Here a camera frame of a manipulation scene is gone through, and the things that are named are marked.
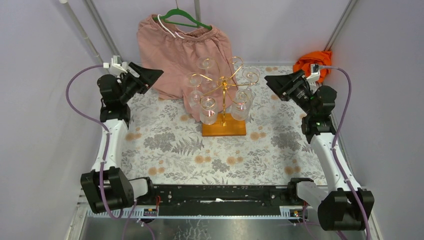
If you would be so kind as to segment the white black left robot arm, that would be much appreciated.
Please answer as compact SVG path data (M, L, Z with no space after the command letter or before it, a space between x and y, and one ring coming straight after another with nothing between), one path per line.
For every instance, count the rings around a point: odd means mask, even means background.
M128 102L136 94L144 95L164 73L161 69L141 67L130 62L117 75L105 74L96 84L101 95L101 108L93 122L102 129L97 158L87 173L80 177L82 190L91 211L107 213L120 219L124 209L132 207L137 199L148 206L155 200L155 192L149 187L134 188L121 169L122 146L126 137L131 109Z

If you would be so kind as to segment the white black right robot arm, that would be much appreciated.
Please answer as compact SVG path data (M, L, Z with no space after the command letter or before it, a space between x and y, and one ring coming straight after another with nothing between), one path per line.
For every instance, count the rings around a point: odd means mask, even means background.
M325 231L369 232L369 217L375 202L371 191L363 189L351 173L338 144L339 133L331 113L337 91L322 85L312 91L303 70L285 75L267 75L267 86L282 101L294 101L305 113L301 129L317 155L327 182L327 191L311 179L293 178L287 201L293 206L306 202L317 211Z

